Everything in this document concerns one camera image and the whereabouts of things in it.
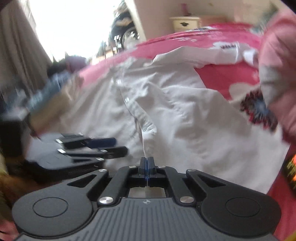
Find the person left hand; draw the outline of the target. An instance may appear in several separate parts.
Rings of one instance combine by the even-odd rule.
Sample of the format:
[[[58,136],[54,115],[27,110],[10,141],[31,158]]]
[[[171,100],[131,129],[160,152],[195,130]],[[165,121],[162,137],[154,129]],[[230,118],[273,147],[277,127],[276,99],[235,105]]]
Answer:
[[[14,240],[19,235],[11,214],[11,206],[22,196],[52,185],[39,184],[30,179],[9,175],[5,159],[1,156],[1,240]]]

